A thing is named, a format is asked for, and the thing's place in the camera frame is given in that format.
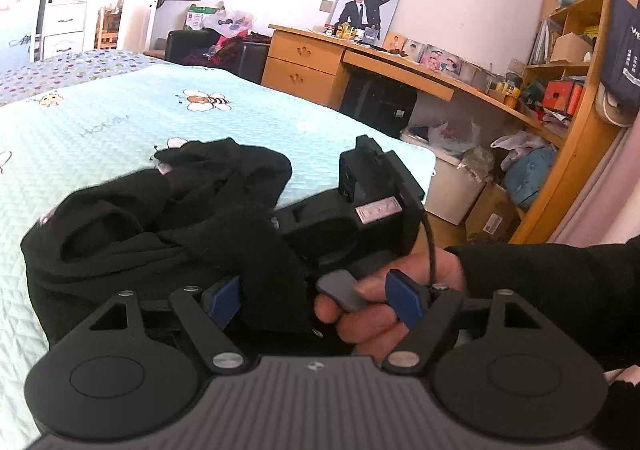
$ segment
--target pink curtain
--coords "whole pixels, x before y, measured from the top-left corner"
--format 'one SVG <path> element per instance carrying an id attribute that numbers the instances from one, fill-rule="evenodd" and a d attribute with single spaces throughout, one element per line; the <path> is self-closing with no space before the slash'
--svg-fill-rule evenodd
<path id="1" fill-rule="evenodd" d="M 632 128 L 620 131 L 548 242 L 581 248 L 624 242 L 640 234 L 640 200 L 631 199 L 639 190 L 640 120 L 636 120 Z"/>

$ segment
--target light switch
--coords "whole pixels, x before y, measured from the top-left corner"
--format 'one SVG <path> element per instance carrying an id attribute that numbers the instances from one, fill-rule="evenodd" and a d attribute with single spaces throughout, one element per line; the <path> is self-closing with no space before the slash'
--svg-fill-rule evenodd
<path id="1" fill-rule="evenodd" d="M 334 7 L 334 3 L 331 0 L 323 0 L 320 3 L 320 11 L 324 11 L 325 13 L 331 13 L 331 10 Z"/>

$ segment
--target wooden floor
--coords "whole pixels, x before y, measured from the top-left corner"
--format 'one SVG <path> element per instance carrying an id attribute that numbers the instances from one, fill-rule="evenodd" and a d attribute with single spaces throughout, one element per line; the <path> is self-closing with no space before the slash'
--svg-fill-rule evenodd
<path id="1" fill-rule="evenodd" d="M 438 248 L 466 244 L 464 223 L 460 224 L 460 226 L 454 226 L 435 215 L 427 214 L 427 216 L 429 217 L 429 224 L 433 230 L 433 237 Z"/>

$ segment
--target barcode label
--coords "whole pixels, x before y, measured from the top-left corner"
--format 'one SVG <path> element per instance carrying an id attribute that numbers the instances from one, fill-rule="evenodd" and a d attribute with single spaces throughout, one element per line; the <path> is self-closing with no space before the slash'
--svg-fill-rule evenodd
<path id="1" fill-rule="evenodd" d="M 500 217 L 500 215 L 491 214 L 491 217 L 489 217 L 489 220 L 484 225 L 482 231 L 487 232 L 489 235 L 493 235 L 501 222 L 502 217 Z"/>
<path id="2" fill-rule="evenodd" d="M 395 197 L 388 197 L 375 203 L 359 206 L 356 208 L 358 217 L 362 221 L 362 224 L 373 223 L 384 217 L 397 214 L 402 211 L 402 207 Z"/>

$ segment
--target drawer handle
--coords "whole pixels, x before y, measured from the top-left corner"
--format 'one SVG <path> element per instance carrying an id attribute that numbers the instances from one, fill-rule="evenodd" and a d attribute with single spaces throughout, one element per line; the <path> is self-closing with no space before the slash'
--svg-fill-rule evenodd
<path id="1" fill-rule="evenodd" d="M 306 46 L 303 46 L 302 49 L 298 48 L 298 54 L 300 56 L 309 56 L 311 55 L 311 51 L 309 51 Z"/>

